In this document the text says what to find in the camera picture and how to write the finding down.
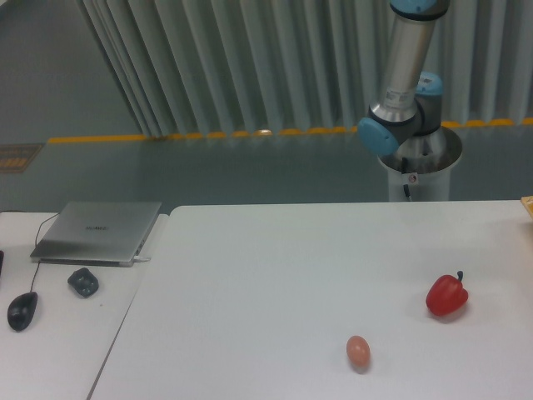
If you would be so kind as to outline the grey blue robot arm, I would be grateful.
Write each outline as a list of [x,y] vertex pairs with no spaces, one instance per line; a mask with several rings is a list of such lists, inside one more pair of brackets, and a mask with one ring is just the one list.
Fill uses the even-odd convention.
[[442,82],[422,69],[436,22],[448,1],[391,1],[391,45],[377,98],[357,124],[363,144],[388,156],[414,136],[441,126]]

